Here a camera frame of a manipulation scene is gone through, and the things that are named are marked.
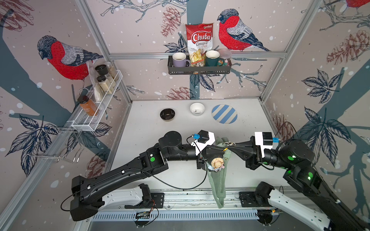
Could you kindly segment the plush doll keychain decoration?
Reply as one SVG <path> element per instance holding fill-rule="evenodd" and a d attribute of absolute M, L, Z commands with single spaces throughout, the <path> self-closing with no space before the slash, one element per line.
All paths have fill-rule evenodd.
<path fill-rule="evenodd" d="M 220 157 L 214 158 L 211 161 L 211 167 L 212 167 L 211 171 L 215 171 L 215 172 L 221 171 L 222 169 L 225 168 L 224 159 Z"/>

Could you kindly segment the green corduroy bag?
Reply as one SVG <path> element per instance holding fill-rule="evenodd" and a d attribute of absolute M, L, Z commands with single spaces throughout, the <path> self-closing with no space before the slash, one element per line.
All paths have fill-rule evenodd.
<path fill-rule="evenodd" d="M 208 179 L 212 188 L 214 200 L 217 203 L 218 208 L 224 207 L 224 199 L 226 197 L 225 180 L 227 164 L 230 159 L 232 152 L 226 149 L 224 152 L 221 151 L 222 157 L 217 157 L 216 161 L 220 161 L 222 164 L 219 168 L 213 167 L 212 164 L 207 163 L 208 168 Z"/>

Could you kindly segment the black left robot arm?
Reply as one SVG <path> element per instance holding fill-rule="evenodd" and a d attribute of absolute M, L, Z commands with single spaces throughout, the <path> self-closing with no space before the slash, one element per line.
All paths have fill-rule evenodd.
<path fill-rule="evenodd" d="M 167 132 L 153 147 L 129 163 L 93 178 L 72 179 L 70 215 L 74 221 L 88 219 L 106 205 L 103 197 L 129 183 L 154 177 L 169 168 L 169 161 L 195 160 L 198 169 L 211 171 L 225 165 L 224 148 L 216 146 L 214 134 L 200 131 L 192 144 L 183 144 L 181 134 Z"/>

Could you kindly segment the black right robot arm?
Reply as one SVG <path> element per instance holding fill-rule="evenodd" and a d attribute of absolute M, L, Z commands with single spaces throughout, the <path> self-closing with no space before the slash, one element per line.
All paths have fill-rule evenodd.
<path fill-rule="evenodd" d="M 290 140 L 283 147 L 269 149 L 257 145 L 255 138 L 242 143 L 229 143 L 228 150 L 255 170 L 270 166 L 271 170 L 283 168 L 283 179 L 297 192 L 309 198 L 320 212 L 307 208 L 280 193 L 273 186 L 261 182 L 255 191 L 257 200 L 265 200 L 295 217 L 315 231 L 368 231 L 370 226 L 358 218 L 330 189 L 312 166 L 314 153 L 301 140 Z"/>

